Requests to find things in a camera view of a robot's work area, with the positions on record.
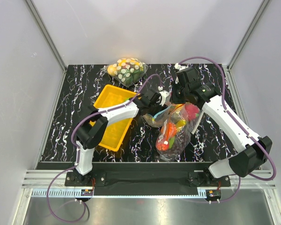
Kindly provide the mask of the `blue zip fruit bag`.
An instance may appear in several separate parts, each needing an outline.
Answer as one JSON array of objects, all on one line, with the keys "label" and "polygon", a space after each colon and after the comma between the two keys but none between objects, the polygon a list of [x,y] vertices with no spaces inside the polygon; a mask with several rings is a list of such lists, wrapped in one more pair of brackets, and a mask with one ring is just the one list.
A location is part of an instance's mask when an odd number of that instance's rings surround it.
[{"label": "blue zip fruit bag", "polygon": [[149,126],[153,128],[162,127],[164,122],[167,120],[172,108],[172,105],[164,105],[164,106],[165,106],[164,109],[155,113],[154,115],[146,113],[145,115],[142,115],[142,118]]}]

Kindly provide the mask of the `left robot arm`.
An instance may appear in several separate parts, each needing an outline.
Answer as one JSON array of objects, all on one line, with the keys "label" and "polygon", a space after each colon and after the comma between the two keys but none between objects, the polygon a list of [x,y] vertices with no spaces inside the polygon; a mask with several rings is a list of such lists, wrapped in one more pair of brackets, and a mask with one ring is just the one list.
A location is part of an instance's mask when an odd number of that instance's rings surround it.
[{"label": "left robot arm", "polygon": [[91,182],[92,160],[95,147],[102,141],[108,126],[119,121],[132,119],[149,112],[160,112],[170,100],[168,91],[149,90],[145,94],[136,94],[127,101],[106,108],[91,106],[91,114],[82,119],[74,128],[71,141],[76,147],[74,163],[75,180],[85,186]]}]

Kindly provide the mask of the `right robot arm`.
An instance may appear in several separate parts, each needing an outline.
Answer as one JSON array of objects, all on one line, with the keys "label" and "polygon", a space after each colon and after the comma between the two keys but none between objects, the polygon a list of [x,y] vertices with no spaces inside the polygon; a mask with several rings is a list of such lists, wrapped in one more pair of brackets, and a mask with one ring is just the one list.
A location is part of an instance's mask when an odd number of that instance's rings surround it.
[{"label": "right robot arm", "polygon": [[197,106],[216,122],[237,151],[234,156],[212,163],[203,174],[204,182],[213,186],[221,177],[232,174],[244,178],[263,165],[272,140],[250,129],[229,107],[220,89],[210,82],[202,84],[194,68],[177,65],[175,72],[177,77],[172,83],[171,102]]}]

